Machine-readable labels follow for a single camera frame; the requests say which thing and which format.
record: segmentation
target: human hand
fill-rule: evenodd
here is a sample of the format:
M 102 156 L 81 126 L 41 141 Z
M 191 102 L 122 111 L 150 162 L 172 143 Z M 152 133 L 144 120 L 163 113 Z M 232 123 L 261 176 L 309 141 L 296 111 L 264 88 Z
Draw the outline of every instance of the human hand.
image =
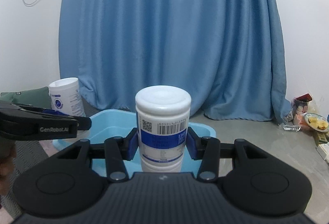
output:
M 9 177 L 14 171 L 13 158 L 16 157 L 15 145 L 10 150 L 10 155 L 0 159 L 0 195 L 7 195 L 9 191 Z

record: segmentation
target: white plastic container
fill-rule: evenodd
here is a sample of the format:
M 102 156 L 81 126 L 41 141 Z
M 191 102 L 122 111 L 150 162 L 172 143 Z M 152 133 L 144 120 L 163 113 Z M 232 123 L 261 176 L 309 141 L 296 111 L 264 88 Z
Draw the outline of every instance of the white plastic container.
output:
M 51 107 L 53 110 L 73 116 L 86 116 L 79 93 L 79 80 L 76 77 L 64 78 L 52 82 L 49 85 Z M 66 139 L 68 142 L 75 142 L 89 135 L 89 130 L 78 131 L 77 138 Z
M 150 86 L 136 94 L 137 128 L 144 172 L 180 172 L 191 96 L 174 86 Z

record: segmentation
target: wall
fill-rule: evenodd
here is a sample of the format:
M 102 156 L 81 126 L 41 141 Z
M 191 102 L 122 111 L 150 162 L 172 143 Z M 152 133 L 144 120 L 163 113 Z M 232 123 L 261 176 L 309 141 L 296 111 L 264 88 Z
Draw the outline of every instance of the wall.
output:
M 0 0 L 0 92 L 39 88 L 59 79 L 61 0 Z
M 329 114 L 329 0 L 276 0 L 285 43 L 287 99 L 312 94 Z

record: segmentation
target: yellow fruit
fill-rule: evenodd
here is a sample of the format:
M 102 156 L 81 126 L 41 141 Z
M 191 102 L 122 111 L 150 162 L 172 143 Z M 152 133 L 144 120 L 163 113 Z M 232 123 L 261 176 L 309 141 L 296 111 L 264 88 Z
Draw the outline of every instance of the yellow fruit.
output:
M 324 130 L 324 129 L 326 129 L 328 126 L 329 126 L 329 123 L 328 123 L 327 121 L 325 121 L 325 120 L 319 120 L 319 121 L 317 122 L 317 127 L 318 127 L 319 129 Z
M 317 117 L 310 117 L 309 122 L 310 123 L 317 123 Z
M 314 123 L 314 122 L 310 123 L 310 126 L 313 127 L 313 128 L 317 128 L 317 122 L 316 123 Z

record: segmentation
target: floor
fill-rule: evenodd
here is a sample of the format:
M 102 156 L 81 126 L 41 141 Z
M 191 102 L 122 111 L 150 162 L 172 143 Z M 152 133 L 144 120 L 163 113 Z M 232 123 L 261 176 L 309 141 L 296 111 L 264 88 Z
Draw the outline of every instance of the floor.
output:
M 312 136 L 302 132 L 284 131 L 273 122 L 246 120 L 214 121 L 197 113 L 191 121 L 207 124 L 217 132 L 223 143 L 232 143 L 236 138 L 244 138 L 287 164 L 303 172 L 311 181 L 312 197 L 305 213 L 318 224 L 329 221 L 329 166 L 316 151 Z M 43 143 L 48 153 L 55 150 L 52 145 Z M 220 175 L 232 169 L 229 160 L 221 160 Z M 0 210 L 0 224 L 8 224 L 12 219 L 3 209 Z

